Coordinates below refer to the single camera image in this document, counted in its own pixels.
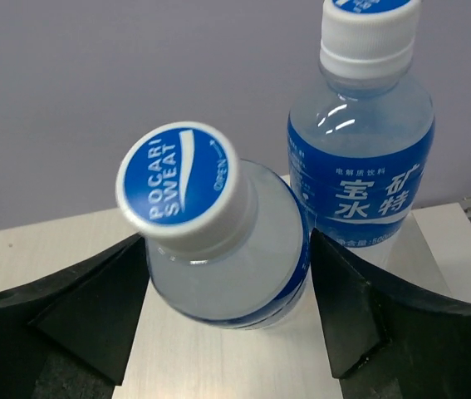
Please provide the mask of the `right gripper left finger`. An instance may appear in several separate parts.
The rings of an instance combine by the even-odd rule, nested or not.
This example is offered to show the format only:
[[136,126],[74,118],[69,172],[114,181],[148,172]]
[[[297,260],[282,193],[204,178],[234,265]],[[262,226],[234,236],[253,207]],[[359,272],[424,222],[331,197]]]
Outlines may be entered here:
[[147,289],[129,237],[0,292],[0,398],[110,398],[124,381]]

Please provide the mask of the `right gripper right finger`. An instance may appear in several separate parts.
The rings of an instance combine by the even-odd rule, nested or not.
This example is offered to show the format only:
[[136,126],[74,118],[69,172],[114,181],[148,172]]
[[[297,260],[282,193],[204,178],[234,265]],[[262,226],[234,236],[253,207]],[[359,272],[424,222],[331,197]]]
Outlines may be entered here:
[[471,303],[440,295],[313,231],[312,282],[345,398],[471,398]]

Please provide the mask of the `Pocari Sweat bottle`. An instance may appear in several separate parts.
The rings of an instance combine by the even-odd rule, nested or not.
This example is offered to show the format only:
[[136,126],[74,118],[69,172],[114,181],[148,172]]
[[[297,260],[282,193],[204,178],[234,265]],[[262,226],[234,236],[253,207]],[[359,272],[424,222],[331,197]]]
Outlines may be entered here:
[[410,74],[418,1],[326,1],[320,76],[293,103],[290,184],[309,225],[384,268],[434,139]]
[[145,238],[152,284],[176,312],[250,330],[297,305],[310,266],[302,206],[218,129],[178,121],[146,133],[120,163],[115,198]]

